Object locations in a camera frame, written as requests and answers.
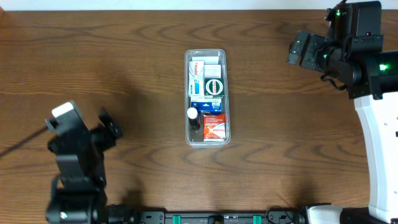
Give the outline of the black bottle white cap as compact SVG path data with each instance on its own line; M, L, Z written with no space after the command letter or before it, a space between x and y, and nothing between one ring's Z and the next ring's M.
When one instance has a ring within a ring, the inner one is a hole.
M194 107L190 107L187 110L187 117L188 117L188 122L193 130L199 130L200 129L200 117L198 114L198 110Z

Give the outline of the blue tall box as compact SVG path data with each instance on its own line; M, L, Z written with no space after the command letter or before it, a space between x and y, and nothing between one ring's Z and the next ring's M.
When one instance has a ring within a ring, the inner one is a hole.
M204 83L206 78L223 78L221 65L204 65ZM222 98L205 98L204 96L189 96L191 107L203 114L219 114L222 111Z

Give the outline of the green square box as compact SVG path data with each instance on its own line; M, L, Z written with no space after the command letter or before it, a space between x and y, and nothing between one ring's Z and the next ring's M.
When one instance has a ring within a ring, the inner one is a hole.
M224 97L224 80L222 78L206 78L204 83L205 98Z

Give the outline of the white Panadol box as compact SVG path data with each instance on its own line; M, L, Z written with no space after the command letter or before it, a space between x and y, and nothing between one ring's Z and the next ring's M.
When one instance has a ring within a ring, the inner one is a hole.
M204 61L188 63L188 95L204 96Z

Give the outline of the clear plastic container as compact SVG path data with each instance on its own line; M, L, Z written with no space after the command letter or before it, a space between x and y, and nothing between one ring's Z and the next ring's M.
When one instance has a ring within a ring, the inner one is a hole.
M185 137L194 148L231 140L226 54L222 49L185 52Z

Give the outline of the red Panadol box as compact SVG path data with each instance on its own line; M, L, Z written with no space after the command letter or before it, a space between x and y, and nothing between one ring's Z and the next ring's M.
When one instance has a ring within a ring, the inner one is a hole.
M203 140L205 142L226 140L225 114L204 115L203 125Z

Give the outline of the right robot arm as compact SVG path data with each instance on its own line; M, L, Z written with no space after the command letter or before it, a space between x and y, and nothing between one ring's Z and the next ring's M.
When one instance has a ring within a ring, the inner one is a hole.
M287 62L342 82L354 101L364 134L370 178L366 208L314 205L307 223L397 223L397 52L382 51L383 36L322 37L300 31Z

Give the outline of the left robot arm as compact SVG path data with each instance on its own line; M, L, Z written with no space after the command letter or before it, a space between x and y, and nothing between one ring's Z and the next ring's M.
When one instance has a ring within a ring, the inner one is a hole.
M74 101L52 110L46 122L55 136L48 150L55 154L59 175L52 181L48 223L106 223L104 152L123 136L119 125L103 110L100 124L88 129Z

